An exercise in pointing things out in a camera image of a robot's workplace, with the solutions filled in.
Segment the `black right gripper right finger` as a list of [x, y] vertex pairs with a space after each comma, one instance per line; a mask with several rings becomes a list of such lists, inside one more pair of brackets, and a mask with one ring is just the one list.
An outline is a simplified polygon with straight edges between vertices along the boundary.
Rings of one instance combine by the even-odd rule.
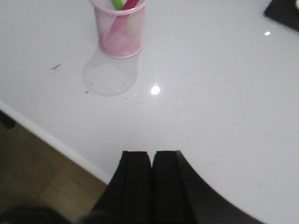
[[180, 151], [158, 151], [153, 161], [155, 224], [258, 224], [211, 188]]

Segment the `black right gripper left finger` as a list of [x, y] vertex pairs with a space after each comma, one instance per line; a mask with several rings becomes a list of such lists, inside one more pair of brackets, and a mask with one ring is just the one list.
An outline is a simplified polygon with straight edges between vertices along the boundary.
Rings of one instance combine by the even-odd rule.
[[146, 152], [122, 152], [119, 165], [92, 210], [80, 224], [149, 224], [151, 165]]

